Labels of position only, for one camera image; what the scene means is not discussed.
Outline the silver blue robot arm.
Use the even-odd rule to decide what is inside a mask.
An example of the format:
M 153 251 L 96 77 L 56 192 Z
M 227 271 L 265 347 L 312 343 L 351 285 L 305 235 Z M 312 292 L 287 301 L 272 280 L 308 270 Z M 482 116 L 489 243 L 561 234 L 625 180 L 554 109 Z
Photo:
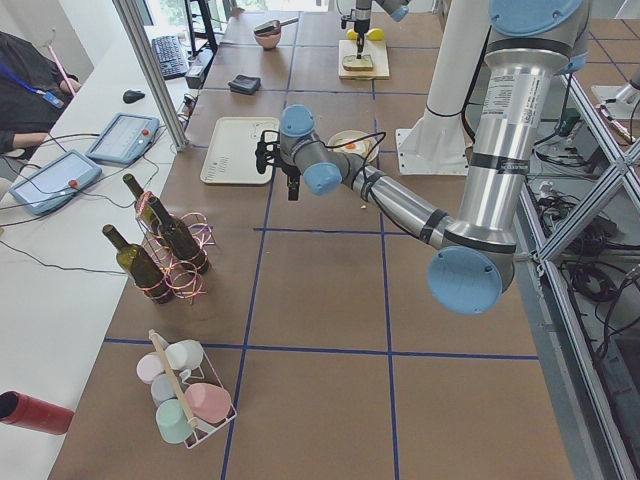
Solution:
M 457 217 L 436 208 L 357 154 L 332 152 L 311 111 L 286 108 L 276 158 L 316 195 L 341 185 L 377 206 L 396 226 L 436 248 L 427 273 L 432 295 L 465 315 L 491 309 L 514 277 L 511 226 L 552 78 L 580 67 L 587 1 L 491 1 L 484 59 L 491 76 Z
M 409 2 L 404 0 L 357 0 L 350 14 L 342 18 L 342 27 L 345 28 L 347 22 L 354 24 L 358 59 L 363 58 L 365 34 L 370 30 L 373 3 L 380 6 L 396 22 L 401 21 L 409 12 Z

